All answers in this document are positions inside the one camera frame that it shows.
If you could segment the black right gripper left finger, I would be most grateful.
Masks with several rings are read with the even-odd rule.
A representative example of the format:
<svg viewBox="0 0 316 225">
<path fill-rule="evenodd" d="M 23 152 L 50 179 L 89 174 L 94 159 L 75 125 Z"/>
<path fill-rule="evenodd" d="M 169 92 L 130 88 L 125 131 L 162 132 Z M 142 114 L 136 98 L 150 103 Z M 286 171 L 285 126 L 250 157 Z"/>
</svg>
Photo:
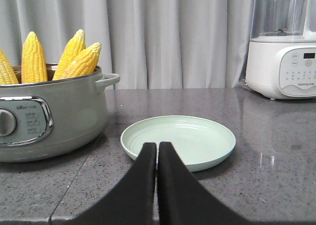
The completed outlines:
<svg viewBox="0 0 316 225">
<path fill-rule="evenodd" d="M 67 225 L 152 225 L 157 145 L 144 143 L 116 186 Z"/>
</svg>

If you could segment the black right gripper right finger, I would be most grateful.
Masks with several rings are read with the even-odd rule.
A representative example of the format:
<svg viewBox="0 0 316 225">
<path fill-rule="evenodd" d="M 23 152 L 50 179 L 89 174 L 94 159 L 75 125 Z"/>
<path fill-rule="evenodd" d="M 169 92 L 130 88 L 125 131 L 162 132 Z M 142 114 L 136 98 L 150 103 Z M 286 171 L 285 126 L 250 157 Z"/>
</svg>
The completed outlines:
<svg viewBox="0 0 316 225">
<path fill-rule="evenodd" d="M 196 180 L 170 142 L 158 150 L 158 209 L 161 225 L 247 224 Z"/>
</svg>

